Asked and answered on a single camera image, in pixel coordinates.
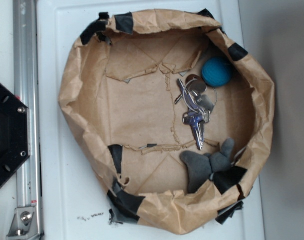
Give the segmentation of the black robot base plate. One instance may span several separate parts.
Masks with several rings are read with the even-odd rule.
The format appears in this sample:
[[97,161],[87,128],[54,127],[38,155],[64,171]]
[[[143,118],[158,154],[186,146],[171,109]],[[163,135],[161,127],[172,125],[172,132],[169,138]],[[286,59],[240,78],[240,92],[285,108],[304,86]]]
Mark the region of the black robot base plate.
[[0,83],[0,189],[29,157],[28,107]]

